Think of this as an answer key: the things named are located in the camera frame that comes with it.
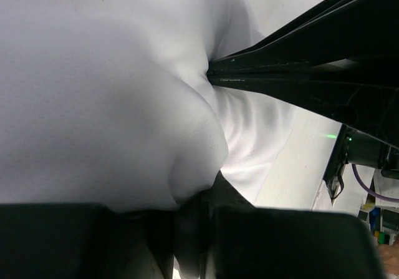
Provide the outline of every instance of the black plastic part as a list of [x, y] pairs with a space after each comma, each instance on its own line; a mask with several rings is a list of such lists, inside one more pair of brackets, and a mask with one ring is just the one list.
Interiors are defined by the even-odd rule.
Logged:
[[209, 63], [212, 85], [267, 94], [399, 147], [399, 0], [326, 0]]
[[217, 279], [385, 278], [370, 232], [353, 216], [220, 207], [213, 223]]
[[357, 217], [359, 219], [361, 219], [362, 221], [367, 222], [368, 212], [364, 212], [363, 210], [359, 210], [359, 213], [358, 213]]
[[387, 159], [381, 169], [381, 175], [391, 179], [399, 179], [399, 150], [389, 147]]
[[341, 126], [323, 175], [323, 180], [327, 186], [331, 199], [337, 196], [337, 189], [339, 187], [342, 190], [343, 185], [339, 182], [338, 174], [342, 174], [345, 168], [345, 140], [347, 138], [348, 131], [349, 129], [346, 125]]
[[344, 167], [341, 167], [337, 173], [337, 181], [338, 181], [338, 185], [339, 185], [339, 191], [336, 192], [336, 194], [331, 197], [331, 200], [335, 200], [336, 198], [338, 198], [340, 196], [340, 194], [342, 194], [342, 192], [344, 191], [345, 182], [344, 182], [344, 179], [342, 178], [343, 172], [344, 172]]
[[221, 173], [182, 211], [175, 248], [188, 278], [385, 278], [371, 233], [349, 215], [255, 208]]
[[388, 154], [388, 146], [362, 132], [352, 132], [347, 147], [347, 162], [381, 169]]
[[394, 231], [399, 231], [399, 213], [387, 209], [382, 210], [382, 226]]
[[175, 257], [187, 278], [206, 278], [211, 217], [223, 205], [253, 207], [219, 172], [212, 188], [192, 197], [175, 213]]
[[167, 219], [99, 205], [0, 205], [0, 278], [172, 278]]

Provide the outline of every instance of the white surface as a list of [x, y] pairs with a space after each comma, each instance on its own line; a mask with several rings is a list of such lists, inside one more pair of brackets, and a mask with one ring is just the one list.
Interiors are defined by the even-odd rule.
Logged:
[[333, 212], [329, 190], [324, 181], [320, 184], [320, 188], [317, 191], [316, 199], [314, 200], [312, 210], [317, 212]]
[[[369, 187], [372, 183], [374, 169], [358, 165], [357, 170], [364, 184]], [[350, 165], [345, 167], [342, 178], [345, 182], [345, 188], [334, 201], [334, 211], [349, 213], [357, 217], [360, 207], [366, 202], [367, 192], [356, 181]]]
[[275, 161], [256, 205], [311, 209], [340, 124], [300, 110], [285, 149]]
[[260, 39], [244, 0], [0, 0], [0, 202], [254, 202], [296, 110], [206, 71]]
[[[376, 170], [374, 173], [374, 186], [376, 193], [399, 199], [399, 180], [383, 177], [380, 170]], [[399, 208], [399, 203], [388, 202], [379, 198], [375, 199], [375, 205], [379, 207]]]

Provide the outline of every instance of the cable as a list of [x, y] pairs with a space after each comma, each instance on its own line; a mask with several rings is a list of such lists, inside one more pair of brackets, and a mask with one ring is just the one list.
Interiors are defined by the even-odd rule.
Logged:
[[356, 165], [352, 164], [352, 170], [353, 170], [353, 174], [355, 175], [355, 178], [357, 180], [357, 182], [360, 184], [360, 186], [366, 191], [368, 192], [371, 196], [374, 196], [380, 200], [384, 200], [384, 201], [388, 201], [388, 202], [395, 202], [395, 203], [399, 203], [399, 199], [397, 198], [390, 198], [390, 197], [386, 197], [383, 195], [380, 195], [379, 193], [374, 192], [373, 190], [370, 190], [362, 181], [362, 179], [359, 176], [359, 172], [357, 171]]

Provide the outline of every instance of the wrinkled fabric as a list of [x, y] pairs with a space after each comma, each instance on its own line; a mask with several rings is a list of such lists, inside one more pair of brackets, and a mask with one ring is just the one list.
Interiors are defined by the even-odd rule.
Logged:
[[206, 71], [261, 38], [244, 0], [0, 0], [0, 202], [254, 202], [295, 109]]

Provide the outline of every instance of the white fabric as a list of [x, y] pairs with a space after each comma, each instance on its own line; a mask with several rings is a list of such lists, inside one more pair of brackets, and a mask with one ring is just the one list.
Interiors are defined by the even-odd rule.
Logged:
[[260, 40], [248, 12], [243, 0], [0, 0], [0, 202], [175, 209], [222, 166], [255, 201], [295, 109], [205, 76]]

